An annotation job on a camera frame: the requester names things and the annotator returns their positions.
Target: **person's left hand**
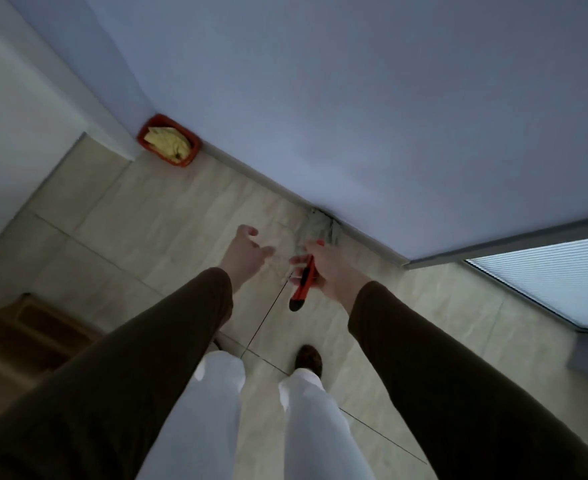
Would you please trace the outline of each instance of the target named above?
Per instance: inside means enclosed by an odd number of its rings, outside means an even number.
[[[232,293],[236,293],[244,282],[258,273],[265,259],[274,256],[276,252],[274,246],[261,248],[250,239],[252,235],[258,235],[258,229],[248,225],[238,226],[236,236],[218,265],[229,275]]]

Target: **red utility knife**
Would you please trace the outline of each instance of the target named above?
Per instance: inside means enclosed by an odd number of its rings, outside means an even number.
[[[322,239],[318,239],[316,241],[321,246],[325,245],[325,241]],[[307,266],[303,270],[303,275],[300,277],[300,284],[294,296],[289,299],[289,309],[293,312],[298,312],[303,307],[305,303],[305,298],[307,298],[307,292],[309,291],[310,287],[312,286],[312,282],[318,276],[318,272],[316,271],[316,265],[314,264],[314,256],[309,255],[307,258]]]

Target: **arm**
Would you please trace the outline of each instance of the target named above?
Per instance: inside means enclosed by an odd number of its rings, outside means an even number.
[[[239,227],[210,268],[0,416],[0,479],[133,479],[218,328],[273,248]]]
[[[314,286],[345,307],[350,333],[441,480],[588,478],[588,447],[532,396],[336,248],[306,248],[320,273]]]

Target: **white pants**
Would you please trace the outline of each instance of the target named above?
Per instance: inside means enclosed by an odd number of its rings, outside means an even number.
[[[241,417],[242,361],[206,354],[165,420],[137,480],[232,480]],[[278,386],[287,417],[285,480],[373,479],[321,380],[297,369]]]

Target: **hand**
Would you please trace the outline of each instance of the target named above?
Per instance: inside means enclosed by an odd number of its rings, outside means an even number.
[[[321,246],[315,241],[307,241],[305,250],[308,254],[294,256],[289,260],[290,264],[303,265],[294,270],[289,281],[298,286],[309,255],[314,256],[318,277],[312,281],[311,287],[321,290],[327,298],[338,301],[348,314],[352,313],[359,291],[371,278],[348,263],[335,246]]]
[[[232,293],[236,293],[244,282],[258,273],[265,259],[274,256],[276,252],[274,246],[261,248],[250,239],[251,235],[258,235],[258,229],[247,225],[238,226],[236,236],[218,266],[229,275]]]

